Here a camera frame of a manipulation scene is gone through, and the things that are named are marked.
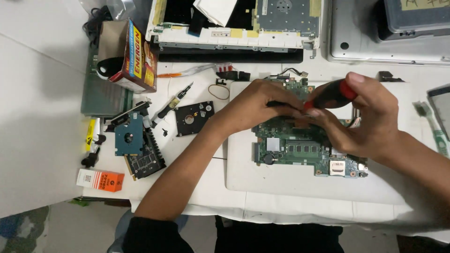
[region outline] white wall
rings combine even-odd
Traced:
[[[81,195],[87,18],[77,0],[0,0],[0,217]]]

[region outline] black sleeve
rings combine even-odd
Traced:
[[[123,252],[194,252],[172,221],[134,217],[126,231]]]

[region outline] orange box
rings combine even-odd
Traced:
[[[80,169],[76,185],[116,192],[122,190],[124,176],[117,172]]]

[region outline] white table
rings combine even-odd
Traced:
[[[369,77],[375,77],[378,71],[390,71],[394,77],[400,77],[414,85],[421,101],[426,101],[426,91],[450,82],[450,69],[444,67],[411,66],[411,65],[386,65],[386,64],[359,64],[328,62],[318,52],[316,59],[309,59],[311,51],[305,51],[304,62],[301,64],[234,64],[240,71],[251,73],[251,80],[264,78],[270,74],[277,74],[285,68],[296,68],[299,71],[309,73],[310,81],[328,82],[344,78],[347,72],[354,71]],[[158,73],[182,71],[194,63],[159,63]],[[152,115],[159,111],[165,103],[178,91],[185,88],[190,82],[195,81],[192,89],[181,101],[179,106],[214,101],[217,110],[226,105],[225,101],[218,100],[207,91],[210,84],[217,78],[209,69],[202,73],[173,79],[158,79],[157,93],[148,94],[153,104],[149,108]],[[162,128],[169,131],[167,137],[163,137]],[[153,130],[156,141],[166,160],[170,165],[174,159],[184,150],[194,136],[175,137],[175,116],[170,112],[166,122],[161,122]],[[133,209],[137,207],[148,189],[163,171],[159,171],[146,178],[133,181],[127,170],[123,157],[114,156],[114,134],[106,133],[108,140],[102,146],[99,162],[96,169],[103,169],[126,174],[122,191],[116,193],[94,189],[84,189],[84,196],[130,199]],[[430,131],[423,131],[423,142],[435,149],[435,143]],[[409,205],[386,205],[374,203],[362,203],[355,201],[314,199],[293,196],[281,196],[272,194],[259,194],[251,192],[231,191],[225,188],[225,168],[227,158],[227,142],[216,152],[203,174],[199,184],[192,194],[184,213],[190,215],[219,214],[224,217],[240,221],[275,222],[282,224],[316,222],[321,224],[350,224],[359,223],[368,227],[384,227],[386,224],[428,224],[432,216],[428,214],[427,206],[416,200],[418,194],[406,200]]]

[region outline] hand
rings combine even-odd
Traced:
[[[286,105],[268,107],[270,101]],[[228,137],[276,116],[301,117],[302,109],[303,102],[285,90],[281,82],[256,79],[208,122],[216,123]]]
[[[341,152],[373,160],[390,155],[399,142],[397,98],[370,77],[350,72],[345,79],[358,94],[353,106],[361,111],[360,126],[345,128],[330,111],[316,108],[306,112],[313,118],[304,121],[324,128],[333,147]],[[326,86],[317,87],[308,100]]]

